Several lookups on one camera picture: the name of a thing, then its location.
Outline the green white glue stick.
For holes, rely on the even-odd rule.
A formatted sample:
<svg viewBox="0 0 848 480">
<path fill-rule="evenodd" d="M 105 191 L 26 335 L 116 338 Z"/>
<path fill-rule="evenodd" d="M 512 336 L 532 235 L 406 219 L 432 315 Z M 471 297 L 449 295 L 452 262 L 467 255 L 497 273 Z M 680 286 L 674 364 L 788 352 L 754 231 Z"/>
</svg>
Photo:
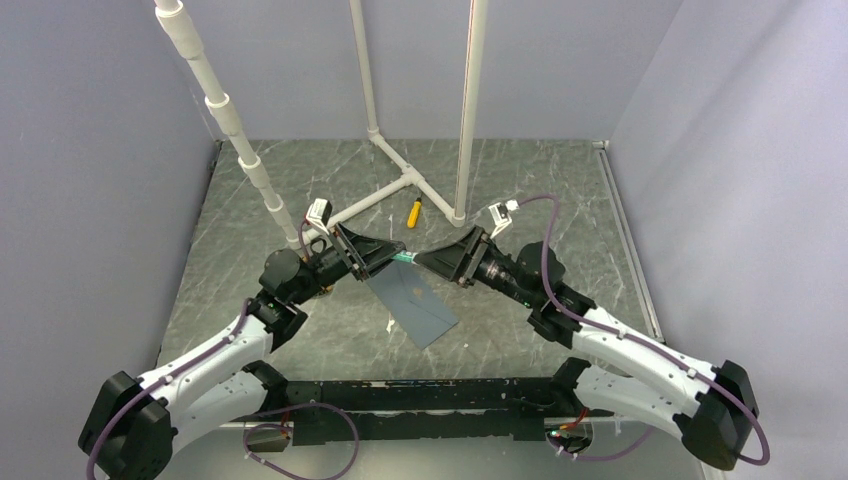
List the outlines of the green white glue stick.
<svg viewBox="0 0 848 480">
<path fill-rule="evenodd" d="M 398 262 L 414 264 L 416 256 L 417 256 L 416 252 L 402 251 L 402 252 L 395 254 L 392 257 L 392 259 L 394 261 L 398 261 Z"/>
</svg>

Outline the grey-blue envelope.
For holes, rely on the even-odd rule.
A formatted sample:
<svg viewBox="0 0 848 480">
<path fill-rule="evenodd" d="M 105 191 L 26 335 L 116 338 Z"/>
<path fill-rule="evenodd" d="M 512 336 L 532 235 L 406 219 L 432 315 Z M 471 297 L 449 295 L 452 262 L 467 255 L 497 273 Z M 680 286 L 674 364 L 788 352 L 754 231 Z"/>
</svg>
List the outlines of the grey-blue envelope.
<svg viewBox="0 0 848 480">
<path fill-rule="evenodd" d="M 459 323 L 412 264 L 391 262 L 366 284 L 420 350 Z"/>
</svg>

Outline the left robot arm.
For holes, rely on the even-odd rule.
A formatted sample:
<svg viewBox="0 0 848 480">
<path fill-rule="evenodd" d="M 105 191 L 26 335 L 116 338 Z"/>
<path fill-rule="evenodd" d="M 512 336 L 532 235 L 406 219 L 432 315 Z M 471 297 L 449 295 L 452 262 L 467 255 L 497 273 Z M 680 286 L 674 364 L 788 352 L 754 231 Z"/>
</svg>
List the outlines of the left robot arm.
<svg viewBox="0 0 848 480">
<path fill-rule="evenodd" d="M 338 224 L 318 253 L 271 253 L 259 292 L 221 331 L 164 366 L 104 381 L 78 439 L 86 478 L 102 471 L 109 479 L 154 479 L 181 448 L 222 423 L 254 413 L 279 417 L 288 382 L 265 359 L 305 323 L 301 304 L 347 275 L 375 276 L 405 248 Z"/>
</svg>

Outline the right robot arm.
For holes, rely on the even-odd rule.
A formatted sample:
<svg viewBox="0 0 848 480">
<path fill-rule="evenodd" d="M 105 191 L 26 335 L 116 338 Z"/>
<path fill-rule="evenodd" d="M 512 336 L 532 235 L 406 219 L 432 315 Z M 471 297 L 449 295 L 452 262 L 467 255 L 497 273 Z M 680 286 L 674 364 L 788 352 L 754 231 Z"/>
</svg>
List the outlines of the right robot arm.
<svg viewBox="0 0 848 480">
<path fill-rule="evenodd" d="M 529 324 L 550 342 L 602 360 L 567 359 L 551 378 L 557 411 L 622 414 L 679 439 L 701 462 L 732 470 L 758 423 L 748 372 L 726 360 L 716 366 L 634 330 L 566 285 L 563 265 L 544 243 L 516 258 L 499 250 L 481 227 L 458 241 L 417 253 L 415 264 L 463 288 L 482 283 L 529 308 Z"/>
</svg>

